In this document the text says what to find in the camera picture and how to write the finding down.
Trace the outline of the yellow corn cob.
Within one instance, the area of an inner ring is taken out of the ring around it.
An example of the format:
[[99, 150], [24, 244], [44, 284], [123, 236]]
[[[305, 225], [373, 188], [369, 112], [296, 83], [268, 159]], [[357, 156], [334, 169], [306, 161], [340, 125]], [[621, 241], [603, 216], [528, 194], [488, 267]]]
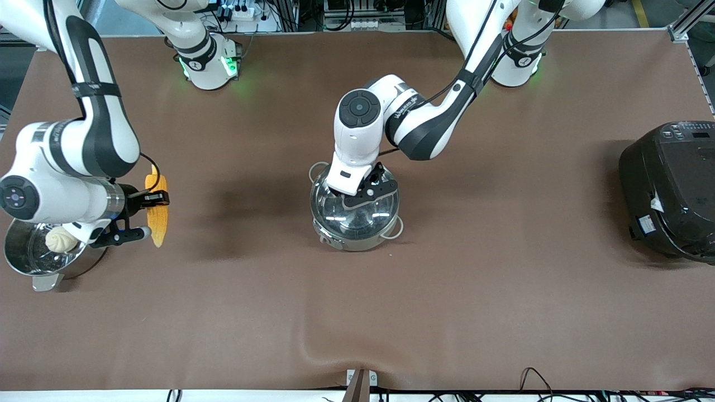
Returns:
[[[152, 186], [153, 191], [163, 190], [168, 193], [168, 182], [161, 176], [155, 165], [151, 166], [151, 174], [145, 176], [145, 189], [148, 190]], [[164, 237], [168, 231], [169, 222], [169, 207], [168, 205], [159, 205], [146, 209], [146, 222], [151, 229], [151, 239], [154, 245], [158, 248], [163, 245]]]

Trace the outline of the steel steamer pot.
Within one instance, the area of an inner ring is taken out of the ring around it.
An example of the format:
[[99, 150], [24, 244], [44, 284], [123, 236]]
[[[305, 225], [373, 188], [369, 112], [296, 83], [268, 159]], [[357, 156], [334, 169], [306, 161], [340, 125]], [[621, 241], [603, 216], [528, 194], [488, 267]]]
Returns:
[[32, 279], [35, 291], [52, 291], [63, 280], [79, 277], [95, 267], [107, 248], [93, 248], [79, 241], [71, 252], [51, 252], [45, 235], [57, 224], [31, 223], [13, 219], [3, 244], [3, 254], [15, 272]]

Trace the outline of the white steamed bun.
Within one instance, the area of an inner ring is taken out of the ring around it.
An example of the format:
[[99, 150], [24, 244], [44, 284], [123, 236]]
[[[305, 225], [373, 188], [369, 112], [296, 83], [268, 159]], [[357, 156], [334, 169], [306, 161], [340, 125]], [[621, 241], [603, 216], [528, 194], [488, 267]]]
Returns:
[[56, 253], [71, 252], [79, 244], [79, 240], [62, 226], [52, 227], [44, 237], [48, 250]]

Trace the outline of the brown table mat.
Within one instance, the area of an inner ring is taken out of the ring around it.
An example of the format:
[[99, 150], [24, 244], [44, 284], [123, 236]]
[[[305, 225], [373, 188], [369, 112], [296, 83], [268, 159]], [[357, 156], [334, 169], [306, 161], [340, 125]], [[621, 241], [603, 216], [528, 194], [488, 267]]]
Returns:
[[36, 292], [0, 251], [0, 389], [715, 387], [715, 267], [628, 233], [618, 158], [711, 120], [663, 30], [557, 31], [531, 80], [488, 84], [434, 160], [383, 158], [404, 231], [321, 244], [307, 175], [340, 98], [396, 74], [430, 96], [462, 64], [435, 33], [259, 36], [239, 81], [182, 76], [159, 37], [104, 38], [141, 150], [168, 180], [163, 247], [114, 248]]

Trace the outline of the white power strip with plugs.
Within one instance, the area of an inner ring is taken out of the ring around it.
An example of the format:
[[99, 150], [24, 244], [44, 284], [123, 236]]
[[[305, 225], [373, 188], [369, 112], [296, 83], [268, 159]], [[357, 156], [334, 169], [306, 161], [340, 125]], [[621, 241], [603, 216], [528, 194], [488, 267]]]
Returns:
[[227, 33], [269, 33], [283, 28], [267, 0], [217, 0], [214, 11], [220, 30]]

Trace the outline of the black rice cooker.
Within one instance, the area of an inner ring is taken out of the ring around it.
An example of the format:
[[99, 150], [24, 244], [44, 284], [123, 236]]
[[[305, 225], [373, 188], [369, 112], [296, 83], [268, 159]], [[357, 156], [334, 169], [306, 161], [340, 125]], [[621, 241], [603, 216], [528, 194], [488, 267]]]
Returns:
[[659, 125], [623, 150], [618, 173], [633, 240], [715, 266], [715, 121]]

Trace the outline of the metal clamp bracket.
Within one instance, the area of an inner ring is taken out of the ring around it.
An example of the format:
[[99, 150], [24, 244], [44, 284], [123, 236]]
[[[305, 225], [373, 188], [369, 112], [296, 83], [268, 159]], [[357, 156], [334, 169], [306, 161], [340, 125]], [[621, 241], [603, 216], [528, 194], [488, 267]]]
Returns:
[[370, 402], [372, 387], [378, 386], [375, 371], [358, 369], [347, 372], [347, 389], [342, 402]]

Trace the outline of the aluminium frame profile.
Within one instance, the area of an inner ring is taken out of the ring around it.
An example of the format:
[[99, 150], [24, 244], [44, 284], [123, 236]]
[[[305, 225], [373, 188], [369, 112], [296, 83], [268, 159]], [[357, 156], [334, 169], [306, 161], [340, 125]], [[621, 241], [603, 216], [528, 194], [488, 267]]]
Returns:
[[[674, 0], [683, 11], [673, 23], [677, 30], [686, 31], [689, 37], [715, 43], [715, 0]], [[712, 3], [707, 13], [704, 10], [692, 13], [695, 8]]]

